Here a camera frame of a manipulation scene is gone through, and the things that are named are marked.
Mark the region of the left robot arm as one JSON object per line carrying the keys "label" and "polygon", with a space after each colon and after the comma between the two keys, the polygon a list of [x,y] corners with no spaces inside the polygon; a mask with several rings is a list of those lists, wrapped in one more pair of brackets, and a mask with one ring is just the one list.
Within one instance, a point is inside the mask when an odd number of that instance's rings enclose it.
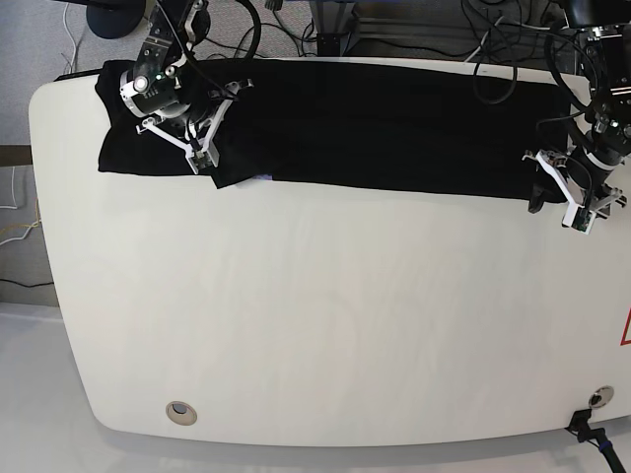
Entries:
{"label": "left robot arm", "polygon": [[[574,149],[563,151],[546,142],[545,161],[558,170],[557,191],[578,187],[577,215],[607,218],[616,203],[628,204],[623,191],[607,179],[630,156],[630,3],[628,1],[560,1],[563,17],[549,27],[543,45],[545,63],[551,76],[575,114],[547,118],[535,125],[561,124]],[[583,103],[562,78],[556,64],[556,41],[565,41],[563,30],[578,35],[578,54],[591,98]]]}

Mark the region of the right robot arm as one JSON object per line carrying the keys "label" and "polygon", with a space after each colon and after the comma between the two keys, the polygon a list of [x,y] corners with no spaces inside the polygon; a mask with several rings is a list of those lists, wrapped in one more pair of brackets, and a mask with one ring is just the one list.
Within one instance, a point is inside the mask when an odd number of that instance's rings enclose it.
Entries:
{"label": "right robot arm", "polygon": [[183,143],[200,141],[238,94],[253,86],[244,79],[224,85],[202,70],[194,48],[209,33],[206,1],[158,1],[134,65],[120,78],[120,97],[148,125]]}

